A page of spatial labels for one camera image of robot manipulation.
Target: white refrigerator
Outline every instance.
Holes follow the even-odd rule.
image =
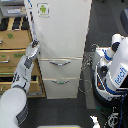
[[[38,60],[47,99],[77,98],[92,0],[24,2],[41,44]]]

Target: blue logo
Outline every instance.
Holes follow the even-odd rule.
[[[117,78],[115,78],[115,82],[119,85],[122,80],[124,79],[125,77],[125,74],[126,74],[126,69],[124,68],[120,68],[120,73],[117,75]]]

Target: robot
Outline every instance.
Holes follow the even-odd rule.
[[[96,48],[94,70],[94,94],[105,105],[114,106],[128,91],[128,37],[112,36],[108,48]]]
[[[34,41],[26,49],[26,55],[22,56],[11,85],[0,99],[0,128],[19,128],[18,126],[27,116],[27,97],[29,91],[33,60],[39,54],[40,43]]]

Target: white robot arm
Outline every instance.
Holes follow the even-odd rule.
[[[0,128],[19,128],[27,116],[27,98],[29,91],[33,60],[37,58],[40,44],[30,43],[26,55],[20,59],[14,73],[11,89],[0,99]]]

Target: floor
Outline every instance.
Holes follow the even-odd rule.
[[[86,40],[83,68],[81,71],[80,89],[77,99],[47,100],[46,98],[28,99],[28,116],[21,128],[36,128],[45,125],[79,125],[92,128],[91,115],[97,116],[101,128],[106,119],[101,114],[102,106],[93,96],[91,87],[91,66],[86,63],[93,57],[93,44],[100,47],[111,45],[115,33],[127,36],[120,22],[120,13],[128,8],[128,1],[92,0],[89,32]]]

